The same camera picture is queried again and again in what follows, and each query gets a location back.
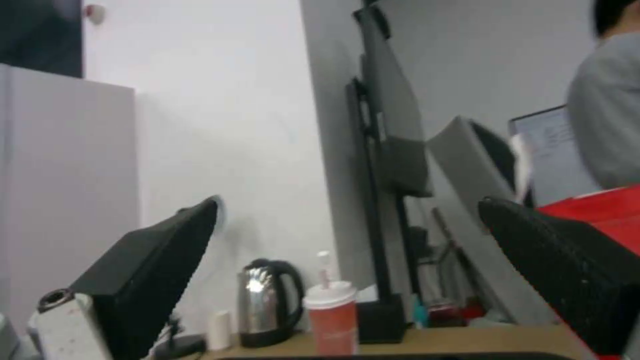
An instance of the black kettle handle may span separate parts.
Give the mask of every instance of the black kettle handle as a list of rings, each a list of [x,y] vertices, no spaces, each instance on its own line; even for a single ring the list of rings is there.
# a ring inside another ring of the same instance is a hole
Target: black kettle handle
[[[302,298],[305,296],[305,289],[302,283],[302,278],[300,277],[300,273],[293,267],[290,263],[282,260],[273,260],[270,264],[275,271],[275,275],[280,277],[281,275],[289,275],[293,280],[293,285],[296,287],[296,292],[298,293],[298,306],[293,311],[293,313],[289,314],[287,317],[287,322],[285,323],[285,328],[289,330],[293,330],[293,328],[298,324],[300,318],[302,318]]]

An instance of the stainless steel kettle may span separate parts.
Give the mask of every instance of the stainless steel kettle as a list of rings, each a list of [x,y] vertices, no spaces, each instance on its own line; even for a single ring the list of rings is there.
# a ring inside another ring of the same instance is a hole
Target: stainless steel kettle
[[[296,309],[289,314],[282,276],[296,288]],[[257,259],[238,274],[238,331],[240,344],[248,348],[281,343],[293,335],[302,317],[304,287],[298,271],[286,261]]]

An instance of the white lid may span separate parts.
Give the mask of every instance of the white lid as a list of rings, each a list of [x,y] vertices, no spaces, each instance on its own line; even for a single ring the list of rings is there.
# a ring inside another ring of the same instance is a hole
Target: white lid
[[[348,281],[329,282],[329,288],[316,285],[309,290],[302,303],[311,310],[323,310],[339,307],[356,300],[356,289]]]

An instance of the wooden desk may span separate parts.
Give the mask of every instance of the wooden desk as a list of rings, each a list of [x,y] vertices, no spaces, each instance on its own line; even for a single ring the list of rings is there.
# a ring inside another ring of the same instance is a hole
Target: wooden desk
[[[544,352],[584,359],[584,351],[577,340],[562,326],[494,327],[489,329],[451,328],[409,330],[404,342],[397,345],[363,345],[362,354],[443,354],[468,352]],[[222,357],[312,356],[314,342],[309,334],[299,334],[289,341],[262,349],[232,348],[210,353],[200,360]],[[198,356],[185,360],[198,359]]]

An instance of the black hair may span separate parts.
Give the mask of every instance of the black hair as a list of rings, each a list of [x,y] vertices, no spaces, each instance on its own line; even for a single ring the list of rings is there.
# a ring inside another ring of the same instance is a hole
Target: black hair
[[[595,0],[593,20],[598,37],[615,27],[627,6],[637,0]]]

